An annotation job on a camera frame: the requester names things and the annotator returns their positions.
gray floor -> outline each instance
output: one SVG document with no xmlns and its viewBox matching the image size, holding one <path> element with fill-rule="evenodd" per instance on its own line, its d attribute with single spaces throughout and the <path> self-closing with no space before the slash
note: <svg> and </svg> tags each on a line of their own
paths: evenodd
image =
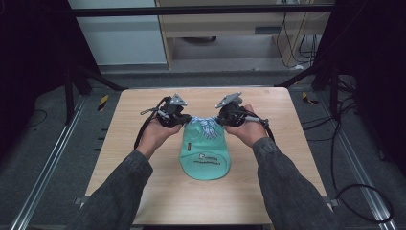
<svg viewBox="0 0 406 230">
<path fill-rule="evenodd" d="M 133 88 L 271 86 L 290 79 L 300 71 L 283 66 L 272 37 L 267 36 L 218 37 L 215 42 L 205 42 L 204 39 L 178 39 L 173 58 L 170 70 L 143 68 L 136 74 L 110 73 L 105 76 L 117 84 Z M 289 90 L 301 122 L 328 115 L 322 105 L 303 101 L 304 91 L 308 93 L 309 99 L 320 102 L 327 93 L 312 92 L 308 85 L 311 80 L 312 77 L 301 80 Z M 36 207 L 30 225 L 65 225 L 79 209 L 73 201 L 75 197 L 83 196 L 85 193 L 102 147 L 102 137 L 106 134 L 105 129 L 109 126 L 120 98 L 120 92 L 114 92 L 96 81 L 90 82 L 94 90 L 86 97 L 82 115 Z M 99 112 L 97 107 L 105 94 L 109 95 L 109 100 L 105 109 Z M 340 99 L 347 96 L 349 94 L 340 93 Z M 36 108 L 38 110 L 29 123 L 31 127 L 21 134 L 20 141 L 12 150 L 13 159 L 1 166 L 0 226 L 10 225 L 14 220 L 63 129 L 65 119 L 63 88 L 40 96 Z M 350 140 L 373 185 L 394 205 L 394 221 L 397 228 L 406 229 L 404 202 L 406 178 L 393 162 L 379 159 L 378 148 L 362 119 L 356 114 L 356 109 L 343 115 L 341 131 Z M 307 130 L 305 135 L 309 140 L 327 194 L 334 197 L 330 173 L 331 141 L 315 141 L 331 137 L 332 133 L 332 123 L 326 123 Z M 344 146 L 337 141 L 334 146 L 334 172 L 339 188 L 357 182 L 345 152 Z M 370 206 L 363 193 L 359 191 L 355 189 L 346 193 L 346 200 L 356 210 L 372 217 Z M 336 207 L 334 211 L 349 229 L 384 229 L 356 217 L 345 206 Z"/>
</svg>

green bag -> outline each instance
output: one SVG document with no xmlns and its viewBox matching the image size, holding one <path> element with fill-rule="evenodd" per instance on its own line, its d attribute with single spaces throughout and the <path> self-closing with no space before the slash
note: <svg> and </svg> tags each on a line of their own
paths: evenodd
<svg viewBox="0 0 406 230">
<path fill-rule="evenodd" d="M 198 180 L 223 177 L 231 167 L 224 128 L 215 117 L 192 117 L 185 125 L 179 161 L 185 173 Z"/>
</svg>

wall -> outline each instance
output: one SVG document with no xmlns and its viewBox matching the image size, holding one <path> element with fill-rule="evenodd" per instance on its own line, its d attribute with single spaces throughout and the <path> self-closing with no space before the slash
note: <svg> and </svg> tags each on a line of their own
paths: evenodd
<svg viewBox="0 0 406 230">
<path fill-rule="evenodd" d="M 72 9 L 155 7 L 153 0 L 69 0 Z M 78 18 L 98 65 L 166 64 L 157 16 Z"/>
</svg>

hand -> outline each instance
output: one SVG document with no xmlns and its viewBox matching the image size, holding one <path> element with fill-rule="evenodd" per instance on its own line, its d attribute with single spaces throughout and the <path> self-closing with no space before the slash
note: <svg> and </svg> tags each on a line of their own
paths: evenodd
<svg viewBox="0 0 406 230">
<path fill-rule="evenodd" d="M 251 105 L 244 106 L 248 111 L 254 112 Z M 225 126 L 224 129 L 238 137 L 245 145 L 252 147 L 260 138 L 267 137 L 265 128 L 256 122 L 245 121 L 241 126 Z"/>
<path fill-rule="evenodd" d="M 152 154 L 162 146 L 171 135 L 179 132 L 181 127 L 181 125 L 164 127 L 158 120 L 152 119 L 146 130 L 144 130 L 140 145 L 138 145 L 136 150 L 149 160 Z"/>
</svg>

black pole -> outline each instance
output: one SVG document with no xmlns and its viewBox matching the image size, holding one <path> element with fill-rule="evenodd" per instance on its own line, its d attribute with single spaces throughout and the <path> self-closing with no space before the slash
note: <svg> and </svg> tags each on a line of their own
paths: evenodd
<svg viewBox="0 0 406 230">
<path fill-rule="evenodd" d="M 235 5 L 197 7 L 152 7 L 115 9 L 73 9 L 70 11 L 48 11 L 50 14 L 66 14 L 74 17 L 217 14 L 217 13 L 261 13 L 261 12 L 332 12 L 334 4 L 295 5 Z"/>
</svg>

